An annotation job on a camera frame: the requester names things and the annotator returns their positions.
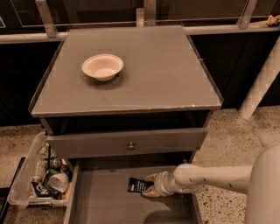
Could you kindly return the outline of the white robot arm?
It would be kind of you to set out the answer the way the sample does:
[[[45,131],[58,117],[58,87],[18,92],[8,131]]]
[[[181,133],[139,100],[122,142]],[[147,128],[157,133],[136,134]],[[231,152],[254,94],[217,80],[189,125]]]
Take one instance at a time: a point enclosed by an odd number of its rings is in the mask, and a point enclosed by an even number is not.
[[[238,113],[249,120],[255,117],[256,107],[279,76],[279,38],[262,66],[261,72]],[[280,222],[280,147],[278,144],[262,152],[251,165],[201,167],[180,164],[171,171],[161,171],[144,180],[153,183],[145,197],[168,197],[174,193],[200,193],[207,186],[247,195],[244,224],[279,224]]]

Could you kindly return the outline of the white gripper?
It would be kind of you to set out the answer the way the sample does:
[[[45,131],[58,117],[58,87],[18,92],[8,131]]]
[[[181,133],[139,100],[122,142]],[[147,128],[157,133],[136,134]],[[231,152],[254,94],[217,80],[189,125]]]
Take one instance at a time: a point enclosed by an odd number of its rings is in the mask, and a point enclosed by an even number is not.
[[[144,180],[146,182],[154,182],[154,186],[150,186],[142,192],[144,197],[167,197],[176,192],[175,179],[172,171],[162,171],[158,174],[154,173],[146,176]]]

